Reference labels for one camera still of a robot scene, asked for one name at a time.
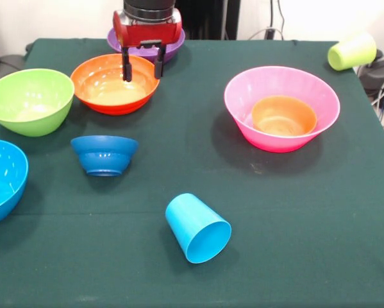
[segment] green bowl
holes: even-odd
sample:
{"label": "green bowl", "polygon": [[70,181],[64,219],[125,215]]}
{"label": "green bowl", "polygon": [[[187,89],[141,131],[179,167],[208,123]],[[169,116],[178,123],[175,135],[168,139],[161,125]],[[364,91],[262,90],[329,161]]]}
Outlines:
{"label": "green bowl", "polygon": [[52,69],[26,69],[0,79],[0,124],[28,137],[55,131],[71,109],[74,84]]}

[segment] lime green cup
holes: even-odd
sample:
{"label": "lime green cup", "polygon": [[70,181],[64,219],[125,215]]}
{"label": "lime green cup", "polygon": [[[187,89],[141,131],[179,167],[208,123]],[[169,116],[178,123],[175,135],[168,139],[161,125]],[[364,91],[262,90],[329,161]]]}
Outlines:
{"label": "lime green cup", "polygon": [[26,69],[0,79],[0,124],[28,137],[55,131],[71,109],[74,84],[52,69]]}
{"label": "lime green cup", "polygon": [[366,32],[335,44],[328,51],[328,63],[336,71],[371,63],[377,53],[376,41]]}

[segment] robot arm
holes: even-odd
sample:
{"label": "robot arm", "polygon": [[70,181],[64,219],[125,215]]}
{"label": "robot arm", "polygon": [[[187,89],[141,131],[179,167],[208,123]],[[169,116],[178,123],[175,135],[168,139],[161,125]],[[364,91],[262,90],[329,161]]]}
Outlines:
{"label": "robot arm", "polygon": [[163,76],[166,45],[175,43],[181,34],[181,15],[176,0],[124,0],[123,10],[113,14],[113,28],[122,47],[123,80],[131,81],[129,47],[158,48],[154,77]]}

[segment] bowl rim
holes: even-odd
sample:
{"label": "bowl rim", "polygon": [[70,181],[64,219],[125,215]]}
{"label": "bowl rim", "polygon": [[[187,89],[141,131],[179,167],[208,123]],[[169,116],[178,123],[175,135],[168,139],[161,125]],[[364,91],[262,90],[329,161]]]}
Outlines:
{"label": "bowl rim", "polygon": [[17,188],[17,190],[16,190],[13,194],[11,194],[11,196],[9,196],[7,199],[5,199],[4,201],[2,201],[2,202],[0,203],[0,207],[1,207],[1,206],[4,205],[6,202],[8,202],[8,200],[10,200],[13,196],[15,196],[15,195],[21,190],[21,188],[25,185],[26,180],[27,180],[27,178],[28,178],[28,173],[29,173],[29,162],[28,162],[28,158],[27,158],[25,152],[23,152],[23,151],[22,151],[18,146],[16,146],[15,144],[13,144],[13,143],[11,143],[11,142],[8,142],[8,141],[5,141],[5,140],[1,140],[1,139],[0,139],[0,143],[6,144],[6,145],[8,145],[8,146],[11,146],[11,147],[15,148],[17,151],[19,151],[19,152],[21,153],[22,157],[25,159],[25,166],[26,166],[26,170],[25,170],[24,178],[22,179],[22,182],[21,182],[20,186]]}
{"label": "bowl rim", "polygon": [[[297,72],[300,72],[302,74],[306,74],[306,75],[309,75],[311,76],[312,78],[315,78],[315,79],[318,79],[319,81],[321,81],[323,84],[325,84],[327,86],[327,88],[329,89],[329,91],[334,95],[334,98],[335,98],[335,102],[336,102],[336,105],[337,105],[337,113],[335,115],[335,117],[333,118],[333,120],[328,123],[325,127],[319,129],[319,130],[316,130],[316,131],[313,131],[311,133],[308,133],[308,134],[305,134],[305,135],[298,135],[298,136],[280,136],[280,135],[272,135],[270,133],[265,133],[265,132],[261,132],[260,130],[256,130],[254,129],[253,127],[250,127],[249,125],[245,124],[244,122],[242,122],[240,119],[238,119],[237,117],[235,117],[233,115],[233,113],[231,112],[229,106],[228,106],[228,100],[226,99],[226,96],[227,96],[227,93],[228,91],[230,90],[230,87],[231,87],[231,83],[236,80],[239,76],[241,75],[244,75],[244,74],[247,74],[249,71],[260,71],[262,69],[285,69],[285,70],[289,70],[289,71],[297,71]],[[309,73],[309,72],[306,72],[302,69],[296,69],[294,67],[289,67],[289,66],[284,66],[284,65],[264,65],[264,66],[258,66],[258,67],[253,67],[251,69],[246,69],[245,71],[242,71],[240,73],[238,73],[237,75],[235,75],[227,84],[226,88],[224,89],[224,104],[226,105],[226,108],[228,110],[228,112],[230,113],[230,115],[234,118],[235,121],[237,121],[239,124],[241,124],[242,126],[248,128],[249,130],[253,131],[253,132],[256,132],[256,133],[261,133],[261,134],[264,134],[266,136],[269,136],[269,137],[274,137],[274,138],[280,138],[280,139],[299,139],[299,138],[307,138],[307,137],[315,137],[317,135],[319,135],[320,133],[324,132],[325,130],[327,130],[328,128],[330,128],[331,126],[333,126],[333,124],[337,121],[339,115],[340,115],[340,110],[341,110],[341,104],[340,104],[340,100],[337,96],[337,93],[334,91],[334,89],[328,84],[326,83],[323,79],[317,77],[316,75],[312,74],[312,73]]]}
{"label": "bowl rim", "polygon": [[[115,29],[112,27],[107,36],[106,36],[106,41],[109,45],[109,47],[111,47],[113,50],[115,50],[117,53],[121,53],[122,51],[120,49],[117,49],[113,44],[112,42],[110,42],[109,40],[109,36],[110,35],[115,35]],[[181,33],[180,33],[180,38],[175,42],[175,43],[172,43],[172,44],[169,44],[167,45],[168,47],[169,46],[174,46],[176,45],[175,47],[173,47],[173,49],[171,49],[170,51],[167,51],[167,53],[177,53],[178,52],[178,49],[180,49],[180,47],[185,43],[185,40],[186,40],[186,32],[185,30],[182,28],[181,29]],[[157,56],[157,52],[155,55],[143,55],[141,56],[142,58],[155,58]]]}
{"label": "bowl rim", "polygon": [[116,135],[84,135],[84,136],[72,138],[70,144],[72,148],[74,148],[74,145],[76,145],[76,143],[79,141],[84,141],[85,139],[98,139],[99,137],[100,138],[105,137],[109,140],[113,139],[113,140],[120,140],[120,141],[130,141],[136,146],[136,149],[139,147],[139,142],[136,139],[124,137],[124,136],[116,136]]}
{"label": "bowl rim", "polygon": [[[106,58],[106,57],[108,57],[108,56],[112,56],[112,57],[117,57],[117,56],[118,56],[118,57],[121,57],[122,55],[121,55],[120,53],[107,53],[107,54],[104,54],[104,55],[100,55],[100,56],[95,56],[95,57],[93,57],[93,58],[89,58],[88,60],[86,60],[86,61],[80,63],[80,64],[73,70],[73,72],[72,72],[72,74],[71,74],[71,80],[72,80],[73,84],[75,84],[75,83],[74,83],[74,75],[76,74],[76,71],[77,71],[79,68],[83,67],[84,65],[86,65],[87,63],[89,63],[89,62],[91,62],[91,61],[93,61],[93,60],[96,60],[96,59],[98,59],[98,58]],[[139,60],[139,61],[145,63],[146,65],[150,65],[150,66],[154,67],[153,63],[151,63],[149,60],[147,60],[147,59],[145,59],[145,58],[143,58],[143,57],[141,57],[141,56],[129,55],[129,60],[130,60],[130,58],[136,58],[137,60]],[[159,86],[159,84],[160,84],[160,79],[156,79],[156,80],[157,80],[156,85],[155,85],[155,86],[153,87],[153,89],[152,89],[150,92],[148,92],[142,99],[147,98],[148,96],[152,95],[152,94],[156,91],[156,89],[158,88],[158,86]],[[74,92],[75,92],[76,97],[79,98],[82,102],[84,102],[84,103],[89,103],[89,104],[94,105],[94,106],[105,107],[105,108],[109,108],[109,107],[114,108],[114,107],[118,107],[118,106],[126,106],[126,105],[130,105],[130,104],[134,104],[134,103],[136,103],[136,102],[139,101],[139,100],[138,100],[138,101],[132,101],[131,103],[127,103],[127,104],[102,105],[102,104],[94,103],[92,100],[84,99],[84,98],[83,98],[82,96],[80,96],[80,95],[77,95],[77,94],[76,94],[76,87],[75,87],[75,89],[74,89]]]}
{"label": "bowl rim", "polygon": [[75,93],[75,84],[73,83],[73,81],[71,80],[71,78],[60,72],[60,71],[57,71],[55,69],[41,69],[41,68],[35,68],[35,69],[22,69],[20,71],[17,71],[17,72],[14,72],[14,73],[11,73],[11,74],[8,74],[2,78],[0,78],[0,83],[4,82],[5,79],[7,78],[10,78],[12,77],[13,75],[16,75],[16,74],[22,74],[22,73],[26,73],[26,72],[31,72],[31,71],[46,71],[46,72],[50,72],[50,73],[56,73],[56,74],[59,74],[63,77],[65,77],[65,80],[68,80],[69,81],[69,84],[72,85],[72,93],[71,93],[71,96],[68,100],[65,100],[65,102],[62,104],[62,106],[60,108],[57,108],[56,111],[52,112],[51,114],[47,114],[45,115],[44,117],[38,117],[36,119],[32,119],[32,120],[29,120],[29,121],[22,121],[22,120],[18,120],[18,121],[14,121],[14,120],[8,120],[8,119],[3,119],[2,117],[0,117],[0,121],[2,122],[7,122],[7,123],[31,123],[31,122],[34,122],[34,121],[39,121],[39,120],[42,120],[42,119],[45,119],[47,117],[50,117],[50,116],[53,116],[54,114],[56,114],[57,112],[61,111],[62,109],[64,109],[69,103],[72,102],[72,99],[74,97],[74,93]]}

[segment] blue bowl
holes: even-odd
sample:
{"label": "blue bowl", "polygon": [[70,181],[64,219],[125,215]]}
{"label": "blue bowl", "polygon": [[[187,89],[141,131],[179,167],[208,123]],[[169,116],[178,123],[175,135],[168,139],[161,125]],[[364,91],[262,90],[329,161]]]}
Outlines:
{"label": "blue bowl", "polygon": [[127,168],[138,148],[133,139],[118,136],[83,136],[71,145],[87,175],[119,176]]}
{"label": "blue bowl", "polygon": [[0,221],[22,197],[28,169],[25,153],[16,145],[0,140]]}

